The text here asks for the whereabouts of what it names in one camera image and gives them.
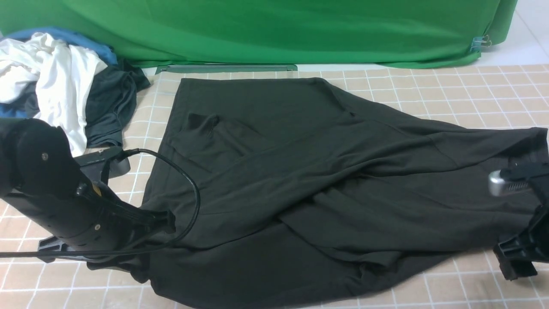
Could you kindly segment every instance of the green cloth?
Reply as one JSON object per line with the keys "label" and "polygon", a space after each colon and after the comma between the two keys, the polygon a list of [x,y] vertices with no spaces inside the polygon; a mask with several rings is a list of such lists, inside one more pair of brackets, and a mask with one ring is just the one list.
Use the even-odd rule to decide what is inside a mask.
{"label": "green cloth", "polygon": [[17,0],[0,30],[72,29],[133,64],[471,63],[505,39],[517,0]]}

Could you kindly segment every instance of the pile of clothes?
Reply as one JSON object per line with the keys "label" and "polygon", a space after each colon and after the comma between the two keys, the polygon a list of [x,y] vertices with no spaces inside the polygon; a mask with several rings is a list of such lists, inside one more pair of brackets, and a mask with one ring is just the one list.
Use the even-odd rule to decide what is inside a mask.
{"label": "pile of clothes", "polygon": [[44,27],[0,39],[0,117],[61,127],[73,156],[122,146],[122,130],[150,86],[141,69],[76,32]]}

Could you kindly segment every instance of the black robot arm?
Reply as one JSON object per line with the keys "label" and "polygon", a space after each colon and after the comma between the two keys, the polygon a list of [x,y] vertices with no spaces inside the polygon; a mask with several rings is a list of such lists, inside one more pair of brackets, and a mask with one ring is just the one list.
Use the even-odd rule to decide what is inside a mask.
{"label": "black robot arm", "polygon": [[147,254],[92,254],[143,248],[152,235],[175,232],[171,212],[136,208],[108,187],[109,178],[130,170],[127,157],[113,147],[73,158],[61,128],[0,118],[0,198],[54,235],[40,241],[38,258],[86,261],[91,269],[118,268],[148,279]]}
{"label": "black robot arm", "polygon": [[533,190],[541,205],[528,227],[502,238],[494,247],[500,270],[507,280],[537,275],[532,262],[549,263],[549,163],[530,163],[490,174],[490,193],[503,196]]}

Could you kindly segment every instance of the blue cloth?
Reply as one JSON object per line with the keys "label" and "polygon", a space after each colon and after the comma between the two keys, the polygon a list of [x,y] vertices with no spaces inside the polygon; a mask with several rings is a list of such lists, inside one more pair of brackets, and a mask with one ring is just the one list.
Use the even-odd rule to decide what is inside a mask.
{"label": "blue cloth", "polygon": [[27,118],[27,113],[17,109],[11,104],[0,103],[0,118]]}
{"label": "blue cloth", "polygon": [[111,48],[105,44],[97,43],[85,37],[84,35],[79,34],[68,29],[59,28],[59,27],[41,27],[34,29],[26,29],[14,32],[5,36],[6,38],[12,38],[18,41],[28,41],[31,36],[37,32],[48,33],[56,40],[63,40],[70,45],[82,46],[89,48],[97,53],[99,59],[103,60],[107,65],[117,65],[118,60],[116,59],[115,53]]}

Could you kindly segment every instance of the black cable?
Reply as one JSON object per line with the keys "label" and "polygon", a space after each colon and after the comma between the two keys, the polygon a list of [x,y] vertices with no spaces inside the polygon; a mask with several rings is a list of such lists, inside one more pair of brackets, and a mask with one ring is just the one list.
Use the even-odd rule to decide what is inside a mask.
{"label": "black cable", "polygon": [[123,256],[123,255],[138,255],[138,254],[145,254],[145,253],[151,253],[154,251],[162,250],[164,248],[171,247],[173,245],[176,245],[178,241],[182,240],[193,228],[194,224],[197,221],[198,213],[200,212],[200,193],[198,191],[198,186],[194,182],[194,180],[179,166],[175,165],[174,162],[169,160],[168,158],[164,157],[163,155],[154,152],[152,150],[148,149],[132,149],[125,151],[126,155],[128,157],[131,157],[133,155],[136,155],[138,153],[147,153],[149,155],[152,155],[169,166],[173,167],[176,171],[178,171],[181,175],[183,175],[190,183],[194,191],[194,198],[195,198],[195,204],[194,204],[194,212],[191,217],[191,220],[189,221],[189,224],[183,230],[179,235],[177,235],[172,240],[158,246],[154,247],[144,247],[140,249],[129,249],[129,250],[105,250],[105,251],[68,251],[68,252],[55,252],[55,251],[31,251],[31,252],[0,252],[0,258],[21,258],[21,257],[54,257],[54,258],[63,258],[63,257],[75,257],[75,256],[85,256],[85,257],[103,257],[103,256]]}

